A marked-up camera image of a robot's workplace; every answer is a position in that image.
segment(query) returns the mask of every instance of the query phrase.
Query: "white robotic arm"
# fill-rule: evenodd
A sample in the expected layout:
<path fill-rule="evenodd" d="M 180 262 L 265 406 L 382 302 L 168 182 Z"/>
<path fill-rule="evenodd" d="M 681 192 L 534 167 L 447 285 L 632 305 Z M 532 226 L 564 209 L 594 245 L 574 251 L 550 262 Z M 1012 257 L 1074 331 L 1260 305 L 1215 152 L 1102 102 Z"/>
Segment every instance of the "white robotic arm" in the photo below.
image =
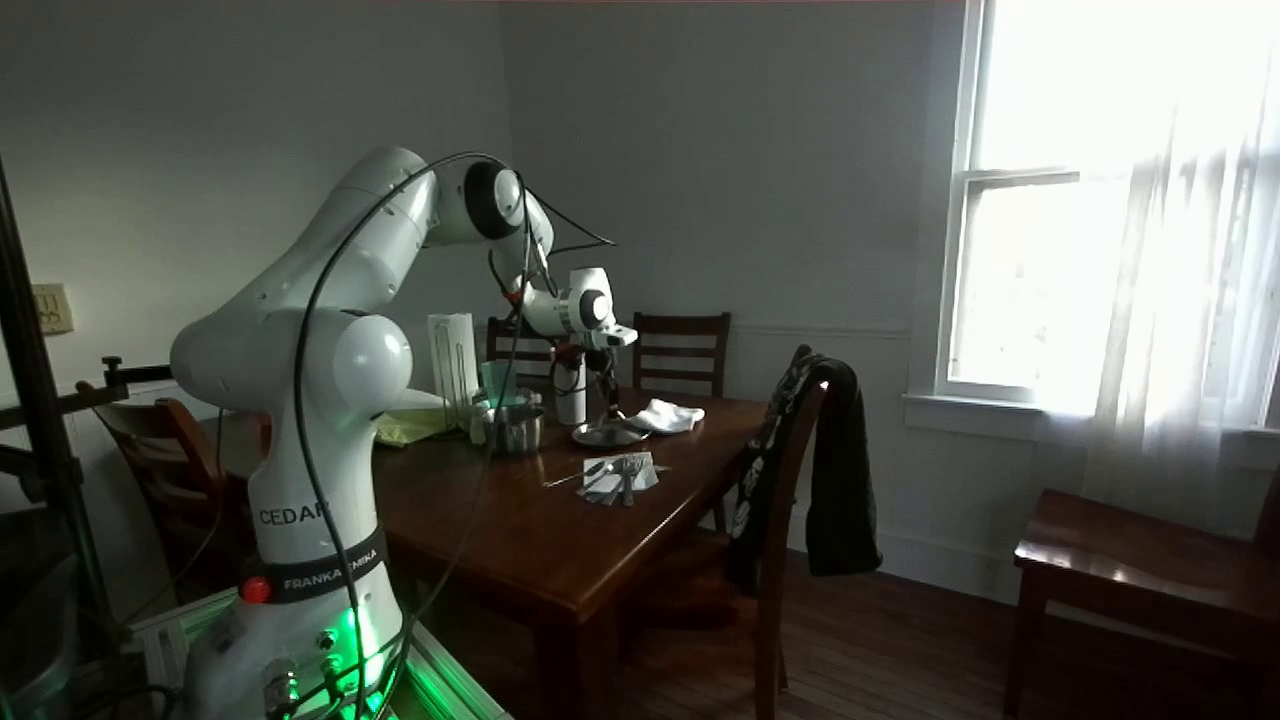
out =
<path fill-rule="evenodd" d="M 379 559 L 370 419 L 442 402 L 407 389 L 412 348 L 375 313 L 425 245 L 459 240 L 493 240 L 493 273 L 534 335 L 629 339 L 599 270 L 569 298 L 546 288 L 550 221 L 510 167 L 407 148 L 355 165 L 271 270 L 175 335 L 172 374 L 190 395 L 271 419 L 247 485 L 260 574 L 190 650 L 188 717 L 370 714 L 393 680 L 403 615 Z"/>

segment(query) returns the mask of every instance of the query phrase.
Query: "window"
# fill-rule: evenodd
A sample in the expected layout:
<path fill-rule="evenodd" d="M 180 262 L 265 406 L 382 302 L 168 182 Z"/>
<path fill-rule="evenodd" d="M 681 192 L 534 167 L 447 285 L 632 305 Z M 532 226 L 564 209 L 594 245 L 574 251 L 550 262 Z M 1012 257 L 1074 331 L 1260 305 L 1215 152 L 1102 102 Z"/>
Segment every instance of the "window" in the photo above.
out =
<path fill-rule="evenodd" d="M 1272 325 L 1280 245 L 1280 131 L 1266 135 L 1277 28 L 1266 0 L 969 6 L 936 369 L 944 395 L 1090 414 L 1115 339 L 1137 339 L 1123 277 L 1168 285 L 1151 305 L 1165 318 L 1176 318 L 1168 298 L 1185 288 L 1196 302 L 1185 320 L 1205 318 L 1207 331 L 1196 325 L 1180 343 L 1205 353 L 1238 343 L 1244 325 L 1222 318 L 1247 305 L 1251 376 L 1277 383 L 1277 329 L 1260 329 Z M 1260 389 L 1172 383 L 1222 402 Z"/>

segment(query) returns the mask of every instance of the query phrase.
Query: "table leg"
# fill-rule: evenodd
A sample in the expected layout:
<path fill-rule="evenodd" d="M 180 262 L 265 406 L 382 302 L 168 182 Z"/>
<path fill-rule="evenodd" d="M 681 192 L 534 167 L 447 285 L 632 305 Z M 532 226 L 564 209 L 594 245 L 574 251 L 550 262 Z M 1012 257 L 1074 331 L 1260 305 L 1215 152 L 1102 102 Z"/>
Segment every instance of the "table leg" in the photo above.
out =
<path fill-rule="evenodd" d="M 1047 606 L 1045 574 L 1024 568 L 1012 652 L 1008 652 L 1008 678 L 1002 678 L 1002 717 L 1019 714 L 1019 697 L 1024 697 L 1029 664 L 1032 664 L 1032 646 L 1034 646 L 1040 620 L 1045 620 L 1045 606 Z"/>
<path fill-rule="evenodd" d="M 550 701 L 550 717 L 607 720 L 616 717 L 616 615 L 594 614 L 589 625 L 545 625 L 538 688 Z"/>

